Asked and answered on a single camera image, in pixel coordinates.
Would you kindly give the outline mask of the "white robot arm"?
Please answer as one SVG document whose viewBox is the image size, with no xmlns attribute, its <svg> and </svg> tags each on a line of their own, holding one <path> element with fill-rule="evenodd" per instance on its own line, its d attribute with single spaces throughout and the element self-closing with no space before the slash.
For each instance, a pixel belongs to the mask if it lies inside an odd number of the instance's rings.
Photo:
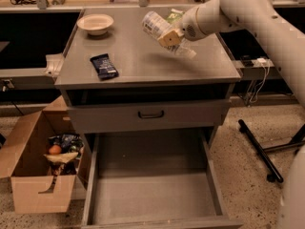
<svg viewBox="0 0 305 229">
<path fill-rule="evenodd" d="M 305 107 L 305 34 L 281 17 L 271 0 L 211 0 L 187 10 L 158 38 L 163 47 L 197 41 L 215 32 L 247 30 L 269 56 L 299 104 Z M 276 229 L 305 229 L 305 146 L 284 182 Z"/>
</svg>

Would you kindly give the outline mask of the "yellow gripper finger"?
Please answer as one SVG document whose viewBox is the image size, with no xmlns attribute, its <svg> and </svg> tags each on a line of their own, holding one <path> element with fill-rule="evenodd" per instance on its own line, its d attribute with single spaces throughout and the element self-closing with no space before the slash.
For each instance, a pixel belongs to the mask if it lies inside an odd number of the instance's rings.
<svg viewBox="0 0 305 229">
<path fill-rule="evenodd" d="M 162 47 L 169 47 L 180 44 L 183 37 L 184 33 L 181 30 L 171 29 L 162 31 L 159 34 L 157 41 Z"/>
</svg>

